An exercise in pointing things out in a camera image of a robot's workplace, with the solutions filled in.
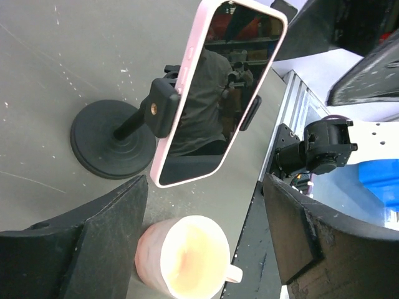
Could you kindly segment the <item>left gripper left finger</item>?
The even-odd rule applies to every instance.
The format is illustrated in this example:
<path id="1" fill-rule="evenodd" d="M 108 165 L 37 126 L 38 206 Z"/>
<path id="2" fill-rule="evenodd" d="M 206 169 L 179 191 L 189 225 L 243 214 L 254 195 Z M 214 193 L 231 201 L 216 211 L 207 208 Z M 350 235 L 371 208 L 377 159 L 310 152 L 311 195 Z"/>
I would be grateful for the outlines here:
<path id="1" fill-rule="evenodd" d="M 136 176 L 24 230 L 1 232 L 2 298 L 125 298 L 147 205 Z"/>

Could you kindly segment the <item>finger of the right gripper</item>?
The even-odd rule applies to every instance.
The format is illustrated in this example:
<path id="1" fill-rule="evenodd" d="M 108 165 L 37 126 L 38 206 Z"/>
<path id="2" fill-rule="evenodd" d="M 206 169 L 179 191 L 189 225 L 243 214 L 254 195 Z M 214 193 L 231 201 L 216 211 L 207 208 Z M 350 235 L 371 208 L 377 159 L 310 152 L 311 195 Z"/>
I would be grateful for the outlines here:
<path id="1" fill-rule="evenodd" d="M 398 101 L 398 41 L 386 40 L 330 89 L 328 106 Z"/>
<path id="2" fill-rule="evenodd" d="M 386 23 L 386 1 L 307 1 L 289 23 L 275 60 L 334 49 L 365 57 L 377 46 Z"/>

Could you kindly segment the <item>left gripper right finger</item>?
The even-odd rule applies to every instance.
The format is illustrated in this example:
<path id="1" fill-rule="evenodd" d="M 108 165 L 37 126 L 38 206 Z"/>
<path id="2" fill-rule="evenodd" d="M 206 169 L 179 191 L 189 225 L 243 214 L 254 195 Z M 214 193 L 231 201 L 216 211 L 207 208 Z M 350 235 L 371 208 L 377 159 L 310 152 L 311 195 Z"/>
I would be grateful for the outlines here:
<path id="1" fill-rule="evenodd" d="M 290 298 L 398 298 L 398 231 L 263 180 L 281 283 Z"/>

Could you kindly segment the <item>black round-base phone stand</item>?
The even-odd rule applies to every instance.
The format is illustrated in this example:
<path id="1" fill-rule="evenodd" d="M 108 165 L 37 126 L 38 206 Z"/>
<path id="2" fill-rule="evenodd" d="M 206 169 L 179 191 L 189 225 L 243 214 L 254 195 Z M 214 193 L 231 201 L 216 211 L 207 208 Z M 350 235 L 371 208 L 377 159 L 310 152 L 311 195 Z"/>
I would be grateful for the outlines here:
<path id="1" fill-rule="evenodd" d="M 171 156 L 156 143 L 173 134 L 180 103 L 175 84 L 178 65 L 166 65 L 136 108 L 118 100 L 100 100 L 83 108 L 70 129 L 70 145 L 79 163 L 105 179 L 130 178 L 151 166 L 151 179 L 161 187 L 182 184 L 215 173 L 223 154 Z"/>

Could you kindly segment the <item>pink case smartphone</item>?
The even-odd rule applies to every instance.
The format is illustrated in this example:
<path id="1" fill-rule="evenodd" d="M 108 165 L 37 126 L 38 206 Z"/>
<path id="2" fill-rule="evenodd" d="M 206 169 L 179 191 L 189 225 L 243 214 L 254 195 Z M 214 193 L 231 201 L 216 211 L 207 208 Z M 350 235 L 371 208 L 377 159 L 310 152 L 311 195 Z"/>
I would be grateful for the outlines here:
<path id="1" fill-rule="evenodd" d="M 287 32 L 287 17 L 258 1 L 201 1 L 175 89 L 180 98 L 150 176 L 161 188 L 206 178 L 223 164 Z"/>

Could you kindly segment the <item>black folding phone stand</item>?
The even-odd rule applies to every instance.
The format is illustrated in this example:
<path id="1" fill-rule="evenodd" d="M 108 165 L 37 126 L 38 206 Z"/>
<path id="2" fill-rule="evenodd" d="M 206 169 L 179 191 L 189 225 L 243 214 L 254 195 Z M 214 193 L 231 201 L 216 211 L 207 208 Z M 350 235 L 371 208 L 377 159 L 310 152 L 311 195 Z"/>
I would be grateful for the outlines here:
<path id="1" fill-rule="evenodd" d="M 280 11 L 287 17 L 287 22 L 290 23 L 293 18 L 295 18 L 296 14 L 298 13 L 298 9 L 295 8 L 293 5 L 289 4 L 285 0 L 274 0 L 271 3 L 271 7 L 277 11 Z"/>

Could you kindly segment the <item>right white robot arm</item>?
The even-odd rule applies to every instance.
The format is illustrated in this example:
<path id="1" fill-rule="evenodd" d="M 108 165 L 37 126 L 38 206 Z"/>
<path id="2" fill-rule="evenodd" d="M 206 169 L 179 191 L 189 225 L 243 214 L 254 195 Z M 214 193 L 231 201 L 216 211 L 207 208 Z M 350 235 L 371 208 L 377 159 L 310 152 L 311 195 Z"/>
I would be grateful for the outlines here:
<path id="1" fill-rule="evenodd" d="M 398 2 L 307 1 L 302 9 L 285 1 L 273 8 L 289 18 L 279 60 L 343 49 L 360 57 L 333 84 L 330 107 L 398 101 Z M 348 164 L 398 158 L 395 123 L 327 116 L 298 138 L 279 125 L 267 172 L 286 178 L 301 172 L 329 173 Z"/>

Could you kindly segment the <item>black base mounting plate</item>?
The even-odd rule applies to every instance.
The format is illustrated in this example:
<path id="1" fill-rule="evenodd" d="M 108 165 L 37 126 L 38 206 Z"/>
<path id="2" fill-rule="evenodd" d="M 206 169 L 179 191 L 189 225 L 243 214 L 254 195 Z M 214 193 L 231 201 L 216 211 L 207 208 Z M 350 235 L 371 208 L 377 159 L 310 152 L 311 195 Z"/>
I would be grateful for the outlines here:
<path id="1" fill-rule="evenodd" d="M 269 231 L 262 179 L 256 182 L 233 264 L 243 270 L 243 279 L 241 283 L 226 283 L 221 298 L 280 297 L 281 283 Z"/>

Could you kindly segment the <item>pink ceramic mug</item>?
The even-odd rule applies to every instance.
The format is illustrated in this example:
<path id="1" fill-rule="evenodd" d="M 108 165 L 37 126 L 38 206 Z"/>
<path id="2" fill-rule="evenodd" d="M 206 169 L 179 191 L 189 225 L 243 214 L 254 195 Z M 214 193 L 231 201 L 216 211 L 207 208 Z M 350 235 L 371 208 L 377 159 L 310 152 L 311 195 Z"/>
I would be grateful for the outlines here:
<path id="1" fill-rule="evenodd" d="M 134 262 L 145 285 L 172 298 L 213 298 L 226 282 L 243 279 L 222 228 L 199 215 L 152 224 L 138 240 Z"/>

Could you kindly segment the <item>blue plastic bin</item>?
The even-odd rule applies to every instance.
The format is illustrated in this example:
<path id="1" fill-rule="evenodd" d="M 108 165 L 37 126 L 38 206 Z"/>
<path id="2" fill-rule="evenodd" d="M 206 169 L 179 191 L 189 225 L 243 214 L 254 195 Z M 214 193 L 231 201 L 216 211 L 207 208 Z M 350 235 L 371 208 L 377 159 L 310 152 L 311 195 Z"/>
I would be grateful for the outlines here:
<path id="1" fill-rule="evenodd" d="M 398 212 L 398 160 L 384 159 L 358 165 L 359 181 L 385 207 Z"/>

